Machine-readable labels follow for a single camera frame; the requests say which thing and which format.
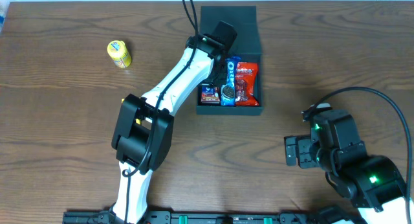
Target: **wood grain surface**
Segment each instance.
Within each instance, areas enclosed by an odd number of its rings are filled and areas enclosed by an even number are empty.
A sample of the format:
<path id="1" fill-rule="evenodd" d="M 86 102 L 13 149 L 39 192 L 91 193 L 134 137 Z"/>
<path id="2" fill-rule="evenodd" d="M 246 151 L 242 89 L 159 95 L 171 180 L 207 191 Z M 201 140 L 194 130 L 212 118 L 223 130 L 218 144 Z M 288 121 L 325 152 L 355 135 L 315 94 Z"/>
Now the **wood grain surface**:
<path id="1" fill-rule="evenodd" d="M 177 211 L 279 212 L 340 204 L 320 169 L 285 165 L 283 137 L 309 132 L 300 111 L 350 85 L 394 99 L 414 128 L 414 9 L 410 2 L 196 3 L 257 5 L 263 114 L 198 116 L 196 92 L 175 118 L 150 205 Z M 0 35 L 0 223 L 60 223 L 66 210 L 117 198 L 111 137 L 120 100 L 158 84 L 193 34 L 181 3 L 12 3 Z M 114 66 L 107 44 L 133 57 Z M 369 153 L 406 173 L 392 108 L 350 92 L 331 104 L 356 119 Z"/>

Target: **yellow snack cup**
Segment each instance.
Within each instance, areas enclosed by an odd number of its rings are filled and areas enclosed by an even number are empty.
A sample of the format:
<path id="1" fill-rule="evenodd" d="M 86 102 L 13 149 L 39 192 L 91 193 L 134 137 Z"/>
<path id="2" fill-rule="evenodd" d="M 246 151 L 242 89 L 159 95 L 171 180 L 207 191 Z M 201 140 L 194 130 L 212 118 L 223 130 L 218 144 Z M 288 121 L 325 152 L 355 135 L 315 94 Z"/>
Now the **yellow snack cup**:
<path id="1" fill-rule="evenodd" d="M 109 56 L 115 62 L 115 65 L 119 68 L 126 68 L 132 62 L 131 55 L 128 52 L 127 47 L 123 41 L 114 40 L 110 42 L 108 44 L 107 51 Z"/>

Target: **snack package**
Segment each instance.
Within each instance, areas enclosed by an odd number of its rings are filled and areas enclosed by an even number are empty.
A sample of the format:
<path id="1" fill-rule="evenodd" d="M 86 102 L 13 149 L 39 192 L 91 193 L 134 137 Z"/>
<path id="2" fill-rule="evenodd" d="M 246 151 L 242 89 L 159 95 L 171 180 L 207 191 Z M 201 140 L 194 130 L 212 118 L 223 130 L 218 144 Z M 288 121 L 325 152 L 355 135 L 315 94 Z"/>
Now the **snack package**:
<path id="1" fill-rule="evenodd" d="M 220 104 L 218 87 L 201 87 L 201 103 L 202 104 Z"/>
<path id="2" fill-rule="evenodd" d="M 235 89 L 234 89 L 234 78 L 235 68 L 239 63 L 240 57 L 232 56 L 226 59 L 227 64 L 227 83 L 221 86 L 221 105 L 222 106 L 235 106 Z"/>
<path id="3" fill-rule="evenodd" d="M 256 63 L 239 62 L 235 72 L 235 105 L 258 106 L 259 102 L 253 97 L 254 80 L 258 66 Z"/>

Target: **black tray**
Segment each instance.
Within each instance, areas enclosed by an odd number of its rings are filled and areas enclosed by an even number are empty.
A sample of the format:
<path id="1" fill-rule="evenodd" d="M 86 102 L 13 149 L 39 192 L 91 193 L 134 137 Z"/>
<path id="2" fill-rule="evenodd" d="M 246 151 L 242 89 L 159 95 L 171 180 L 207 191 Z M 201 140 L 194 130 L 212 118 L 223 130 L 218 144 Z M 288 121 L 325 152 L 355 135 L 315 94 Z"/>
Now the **black tray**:
<path id="1" fill-rule="evenodd" d="M 201 103 L 201 86 L 198 87 L 197 107 L 198 115 L 260 115 L 263 111 L 263 92 L 261 75 L 261 44 L 257 30 L 255 6 L 202 6 L 201 32 L 212 33 L 220 21 L 233 25 L 237 31 L 237 38 L 230 49 L 231 55 L 241 57 L 242 62 L 257 63 L 259 71 L 254 82 L 254 97 L 259 102 L 256 107 L 228 107 L 209 106 Z"/>

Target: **black cable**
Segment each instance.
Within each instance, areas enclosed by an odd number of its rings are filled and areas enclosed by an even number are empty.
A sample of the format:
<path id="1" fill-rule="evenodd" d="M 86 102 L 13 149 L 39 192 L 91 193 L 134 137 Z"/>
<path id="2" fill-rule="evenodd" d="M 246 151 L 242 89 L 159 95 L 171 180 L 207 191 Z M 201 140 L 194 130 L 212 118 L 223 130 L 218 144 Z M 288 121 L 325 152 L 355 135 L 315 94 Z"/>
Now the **black cable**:
<path id="1" fill-rule="evenodd" d="M 394 110 L 397 112 L 398 117 L 401 120 L 402 127 L 404 128 L 404 132 L 406 134 L 406 141 L 407 141 L 407 181 L 406 181 L 406 194 L 405 194 L 405 200 L 406 200 L 406 216 L 407 216 L 407 223 L 411 224 L 411 214 L 409 210 L 409 200 L 410 200 L 410 190 L 411 190 L 411 168 L 412 168 L 412 146 L 411 146 L 411 135 L 409 133 L 409 128 L 406 122 L 406 119 L 404 118 L 404 115 L 402 114 L 400 108 L 397 106 L 397 104 L 392 101 L 388 96 L 386 96 L 384 93 L 381 93 L 380 91 L 377 91 L 376 89 L 368 88 L 368 87 L 346 87 L 343 89 L 339 89 L 337 91 L 331 92 L 328 95 L 325 95 L 323 98 L 321 98 L 318 102 L 316 102 L 305 114 L 304 119 L 308 120 L 312 114 L 315 112 L 316 108 L 319 104 L 327 100 L 328 98 L 337 95 L 339 93 L 345 92 L 345 91 L 367 91 L 370 93 L 374 93 L 384 100 L 386 100 L 391 106 L 394 108 Z"/>
<path id="2" fill-rule="evenodd" d="M 194 48 L 193 51 L 191 53 L 190 58 L 187 61 L 187 64 L 182 68 L 182 70 L 175 75 L 175 77 L 167 84 L 167 86 L 165 86 L 165 88 L 161 91 L 161 93 L 158 96 L 158 100 L 157 103 L 155 104 L 155 111 L 156 113 L 154 114 L 153 117 L 153 123 L 152 123 L 152 127 L 151 127 L 151 131 L 150 131 L 150 138 L 148 139 L 148 147 L 151 147 L 152 142 L 153 142 L 153 138 L 154 138 L 154 131 L 155 131 L 155 126 L 157 125 L 157 112 L 158 109 L 160 107 L 160 103 L 161 100 L 164 99 L 164 95 L 166 94 L 167 90 L 169 89 L 169 87 L 171 87 L 171 85 L 174 84 L 174 82 L 185 72 L 185 70 L 191 65 L 191 62 L 194 59 L 195 56 L 195 51 L 197 50 L 197 43 L 199 42 L 199 24 L 197 21 L 197 13 L 195 12 L 195 7 L 194 7 L 194 3 L 193 0 L 190 0 L 191 3 L 191 8 L 193 9 L 193 15 L 194 15 L 194 21 L 191 19 L 190 14 L 188 13 L 188 9 L 186 6 L 186 1 L 182 0 L 182 5 L 184 6 L 184 9 L 186 11 L 187 17 L 191 23 L 191 25 L 193 25 L 194 31 L 195 31 L 195 35 L 194 35 Z M 145 159 L 147 157 L 149 150 L 146 150 L 146 153 L 143 156 L 143 159 Z M 138 172 L 138 167 L 136 167 L 131 173 L 126 174 L 127 170 L 123 170 L 122 171 L 122 176 L 127 177 L 128 178 L 128 186 L 127 186 L 127 201 L 126 201 L 126 206 L 125 206 L 125 220 L 124 223 L 127 224 L 127 214 L 128 214 L 128 206 L 129 206 L 129 187 L 131 185 L 131 176 L 135 175 L 135 173 Z"/>
<path id="3" fill-rule="evenodd" d="M 321 147 L 319 147 L 319 149 L 318 149 L 318 151 L 316 152 L 316 164 L 318 165 L 318 167 L 320 167 L 321 168 L 321 164 L 320 164 L 320 160 L 318 160 L 318 159 L 320 159 L 320 152 L 322 151 L 322 148 Z"/>
<path id="4" fill-rule="evenodd" d="M 331 151 L 331 155 L 330 155 L 330 159 L 331 159 L 331 168 L 332 168 L 332 173 L 339 177 L 338 172 L 336 171 L 336 165 L 335 165 L 335 160 L 334 160 L 334 154 L 336 151 L 338 151 L 338 148 L 335 148 Z"/>
<path id="5" fill-rule="evenodd" d="M 335 189 L 335 191 L 338 191 L 338 189 L 336 188 L 336 184 L 331 182 L 331 179 L 329 178 L 329 173 L 328 172 L 325 172 L 325 179 L 329 183 L 329 185 Z"/>

